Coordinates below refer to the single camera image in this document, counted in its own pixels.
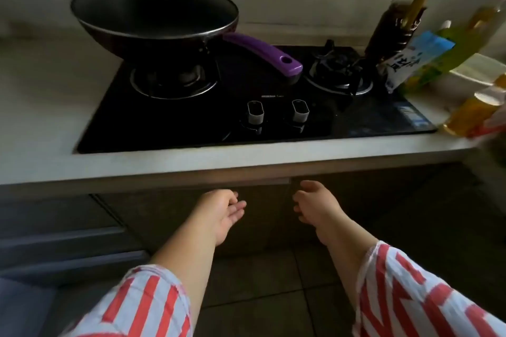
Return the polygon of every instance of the soy sauce bottle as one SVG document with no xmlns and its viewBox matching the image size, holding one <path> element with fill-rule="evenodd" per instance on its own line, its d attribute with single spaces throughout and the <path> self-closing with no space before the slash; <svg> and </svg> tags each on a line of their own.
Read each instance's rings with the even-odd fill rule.
<svg viewBox="0 0 506 337">
<path fill-rule="evenodd" d="M 426 3 L 427 0 L 391 1 L 365 49 L 371 64 L 380 64 L 406 48 L 427 9 Z"/>
</svg>

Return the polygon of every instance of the black glass cooktop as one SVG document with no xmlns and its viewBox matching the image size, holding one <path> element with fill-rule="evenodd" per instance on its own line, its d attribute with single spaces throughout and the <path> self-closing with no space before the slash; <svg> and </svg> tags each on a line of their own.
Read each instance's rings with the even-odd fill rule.
<svg viewBox="0 0 506 337">
<path fill-rule="evenodd" d="M 320 47 L 280 49 L 303 62 Z M 143 93 L 144 76 L 135 76 L 133 68 L 123 63 L 77 151 L 121 152 L 437 130 L 406 99 L 397 93 L 389 95 L 380 83 L 355 97 L 321 90 L 305 76 L 290 86 L 270 65 L 233 45 L 215 54 L 212 64 L 203 68 L 206 82 L 199 85 L 201 90 L 195 89 L 197 95 L 164 100 Z"/>
</svg>

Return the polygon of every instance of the gas stove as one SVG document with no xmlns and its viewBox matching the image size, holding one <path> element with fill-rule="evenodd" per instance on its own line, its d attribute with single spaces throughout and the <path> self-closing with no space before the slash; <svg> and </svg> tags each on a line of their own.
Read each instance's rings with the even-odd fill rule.
<svg viewBox="0 0 506 337">
<path fill-rule="evenodd" d="M 185 72 L 119 68 L 79 153 L 343 139 L 435 132 L 388 94 L 351 48 L 280 46 L 304 65 L 295 84 L 232 44 Z"/>
</svg>

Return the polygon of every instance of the stove knob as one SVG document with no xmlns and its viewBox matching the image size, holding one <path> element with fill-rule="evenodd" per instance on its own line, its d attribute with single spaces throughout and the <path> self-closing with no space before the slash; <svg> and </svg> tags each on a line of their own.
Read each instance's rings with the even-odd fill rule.
<svg viewBox="0 0 506 337">
<path fill-rule="evenodd" d="M 293 100 L 291 102 L 293 109 L 292 121 L 294 123 L 305 123 L 309 116 L 309 108 L 303 100 Z"/>
<path fill-rule="evenodd" d="M 264 107 L 256 100 L 248 102 L 248 123 L 259 126 L 264 122 Z"/>
</svg>

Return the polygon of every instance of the striped sleeve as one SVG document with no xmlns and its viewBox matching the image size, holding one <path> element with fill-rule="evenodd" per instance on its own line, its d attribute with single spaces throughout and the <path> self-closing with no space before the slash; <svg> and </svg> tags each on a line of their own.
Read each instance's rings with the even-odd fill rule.
<svg viewBox="0 0 506 337">
<path fill-rule="evenodd" d="M 356 290 L 355 337 L 506 337 L 506 324 L 381 241 L 367 253 Z"/>
<path fill-rule="evenodd" d="M 190 300 L 174 274 L 158 265 L 131 269 L 61 337 L 191 337 Z"/>
</svg>

